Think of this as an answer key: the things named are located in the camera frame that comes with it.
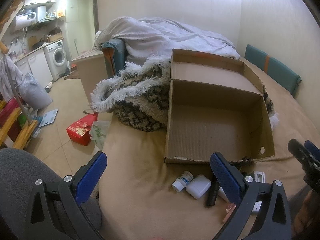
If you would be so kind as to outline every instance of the orange stripe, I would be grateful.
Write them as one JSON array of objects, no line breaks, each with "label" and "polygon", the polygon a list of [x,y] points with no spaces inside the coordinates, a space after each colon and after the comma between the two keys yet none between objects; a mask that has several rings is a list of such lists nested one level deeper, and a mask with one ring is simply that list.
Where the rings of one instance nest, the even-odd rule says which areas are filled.
[{"label": "orange stripe", "polygon": [[265,63],[264,63],[264,67],[263,67],[263,71],[264,71],[265,73],[268,73],[269,59],[270,59],[270,56],[267,55],[267,56],[266,56],[266,61],[265,61]]}]

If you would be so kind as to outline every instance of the countertop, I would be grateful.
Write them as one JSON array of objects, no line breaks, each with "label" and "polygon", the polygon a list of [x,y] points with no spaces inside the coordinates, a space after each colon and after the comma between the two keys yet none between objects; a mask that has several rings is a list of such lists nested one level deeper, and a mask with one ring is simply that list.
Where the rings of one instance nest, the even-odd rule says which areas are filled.
[{"label": "countertop", "polygon": [[34,49],[33,51],[30,51],[28,54],[24,55],[22,58],[13,60],[13,63],[16,63],[16,62],[24,59],[25,57],[31,55],[32,53],[36,52],[36,51],[39,50],[39,49],[42,49],[42,48],[44,48],[44,47],[46,47],[46,46],[48,46],[48,45],[50,45],[50,44],[53,44],[53,43],[58,42],[58,41],[61,41],[61,40],[63,40],[63,38],[62,38],[62,39],[59,39],[59,40],[56,40],[56,41],[53,41],[53,42],[50,42],[50,43],[44,43],[44,44],[42,44],[39,48]]}]

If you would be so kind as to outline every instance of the metal pole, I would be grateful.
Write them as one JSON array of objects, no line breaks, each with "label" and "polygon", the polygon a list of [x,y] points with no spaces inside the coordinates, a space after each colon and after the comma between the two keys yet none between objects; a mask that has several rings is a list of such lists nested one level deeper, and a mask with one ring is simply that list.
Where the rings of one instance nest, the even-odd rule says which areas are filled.
[{"label": "metal pole", "polygon": [[19,97],[18,92],[16,90],[15,84],[13,83],[13,80],[12,80],[12,77],[11,77],[11,72],[10,72],[10,69],[8,67],[7,56],[5,54],[3,55],[3,63],[4,63],[5,71],[6,71],[7,76],[8,76],[8,80],[9,80],[9,83],[10,83],[10,86],[11,86],[11,90],[12,90],[13,96],[17,100],[17,102],[18,102],[18,104],[19,104],[19,106],[20,106],[20,108],[21,108],[21,110],[23,112],[23,115],[26,117],[28,123],[31,124],[32,123],[31,114],[30,114],[29,110],[20,101],[20,97]]}]

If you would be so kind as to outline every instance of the red gift bag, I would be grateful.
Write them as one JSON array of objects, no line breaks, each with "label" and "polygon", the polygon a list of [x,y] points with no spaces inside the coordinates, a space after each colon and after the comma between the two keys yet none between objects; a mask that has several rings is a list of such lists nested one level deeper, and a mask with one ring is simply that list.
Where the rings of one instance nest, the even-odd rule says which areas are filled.
[{"label": "red gift bag", "polygon": [[67,128],[67,133],[71,140],[81,145],[87,146],[91,139],[89,131],[92,123],[98,120],[98,113],[88,114],[87,116],[74,122]]}]

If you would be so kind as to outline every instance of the tan bed sheet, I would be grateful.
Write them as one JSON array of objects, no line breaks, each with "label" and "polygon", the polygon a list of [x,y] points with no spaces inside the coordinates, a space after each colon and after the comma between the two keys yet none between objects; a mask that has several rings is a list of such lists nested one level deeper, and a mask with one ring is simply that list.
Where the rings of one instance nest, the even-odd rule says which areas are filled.
[{"label": "tan bed sheet", "polygon": [[[288,198],[305,184],[299,162],[287,150],[290,139],[311,140],[320,147],[320,136],[290,93],[262,70],[244,60],[261,78],[279,113],[275,128],[276,157],[246,169],[264,171],[267,182],[283,182]],[[144,240],[160,236],[166,240],[212,239],[222,226],[226,202],[204,206],[206,195],[193,199],[185,190],[177,193],[172,182],[184,171],[211,178],[207,165],[164,163],[165,130],[143,132],[121,124],[113,116],[103,151],[108,166],[100,179],[99,203],[103,213],[101,233],[105,239]],[[250,217],[242,236],[248,234]]]}]

